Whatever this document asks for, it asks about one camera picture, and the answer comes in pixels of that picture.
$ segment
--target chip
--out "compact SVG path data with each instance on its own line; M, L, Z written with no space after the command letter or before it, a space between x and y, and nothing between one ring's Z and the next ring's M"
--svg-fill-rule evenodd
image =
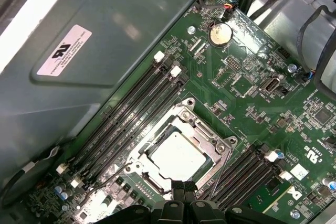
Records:
M325 124L331 117L331 114L329 114L328 110L323 108L320 110L316 115L315 118L318 120L321 124Z
M278 125L280 128L285 127L286 124L287 124L287 121L286 121L284 118L281 118L281 119L277 122L277 125Z
M276 126L272 126L270 129L269 129L272 133L276 133L279 129L276 127Z
M84 212L82 212L79 217L82 218L82 220L85 220L85 218L87 217L88 215Z
M270 191L273 191L274 189L276 189L279 185L281 184L281 182L276 178L272 178L268 183L267 183L267 188Z

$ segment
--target electrolytic capacitor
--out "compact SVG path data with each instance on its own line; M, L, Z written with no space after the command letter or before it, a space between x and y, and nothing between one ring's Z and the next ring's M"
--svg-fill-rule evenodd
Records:
M61 198L63 200L68 199L70 196L72 195L72 191L70 189L65 189L62 193L61 193Z
M336 190L336 181L334 179L327 177L322 180L322 183L329 189Z
M102 208L104 208L104 209L107 209L107 208L109 207L109 205L111 204L111 202L112 202L111 197L110 197L110 196L107 196L107 197L103 200L103 202L100 204L100 206L101 206Z
M65 184L59 184L58 186L56 186L56 187L54 188L54 190L55 190L55 192L57 192L57 193L60 194L62 191L65 190L65 188L66 188L66 185L65 185Z

